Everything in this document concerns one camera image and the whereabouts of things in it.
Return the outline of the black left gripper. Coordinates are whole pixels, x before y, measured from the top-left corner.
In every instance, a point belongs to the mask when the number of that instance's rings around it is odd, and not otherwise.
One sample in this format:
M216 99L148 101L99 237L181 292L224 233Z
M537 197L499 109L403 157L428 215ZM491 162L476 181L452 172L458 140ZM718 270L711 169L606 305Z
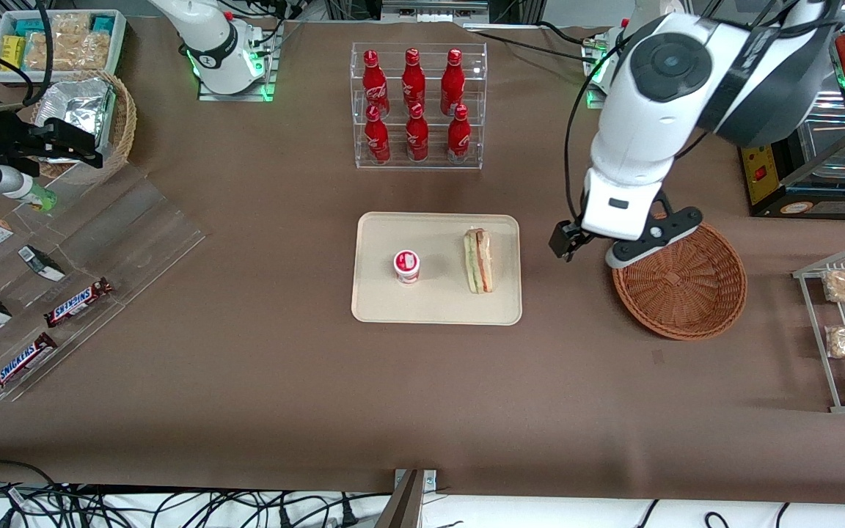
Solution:
M577 248L589 243L591 234L584 231L575 221L560 221L553 229L549 240L549 248L556 258L566 258L566 262L573 260Z

